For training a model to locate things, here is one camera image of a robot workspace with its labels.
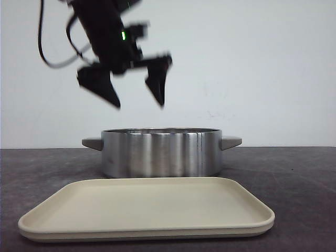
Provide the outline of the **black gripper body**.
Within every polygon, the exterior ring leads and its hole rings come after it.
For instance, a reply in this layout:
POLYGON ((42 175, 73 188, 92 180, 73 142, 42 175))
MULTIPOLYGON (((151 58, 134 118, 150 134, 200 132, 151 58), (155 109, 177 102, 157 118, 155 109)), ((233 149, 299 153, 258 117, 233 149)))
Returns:
POLYGON ((71 1, 75 17, 79 19, 94 54, 100 64, 116 75, 131 68, 147 68, 151 61, 169 61, 171 55, 144 59, 136 40, 123 40, 121 15, 140 1, 71 1))

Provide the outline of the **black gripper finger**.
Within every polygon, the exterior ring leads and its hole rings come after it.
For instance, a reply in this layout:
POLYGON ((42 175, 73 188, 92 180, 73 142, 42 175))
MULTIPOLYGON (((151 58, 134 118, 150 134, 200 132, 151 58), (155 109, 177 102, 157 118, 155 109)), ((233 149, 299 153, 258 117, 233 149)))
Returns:
POLYGON ((148 76, 145 83, 161 107, 165 104, 165 82, 170 65, 169 61, 151 61, 147 65, 148 76))
POLYGON ((121 107, 117 93, 115 92, 109 69, 101 65, 91 65, 80 68, 77 71, 79 86, 84 87, 116 108, 121 107))

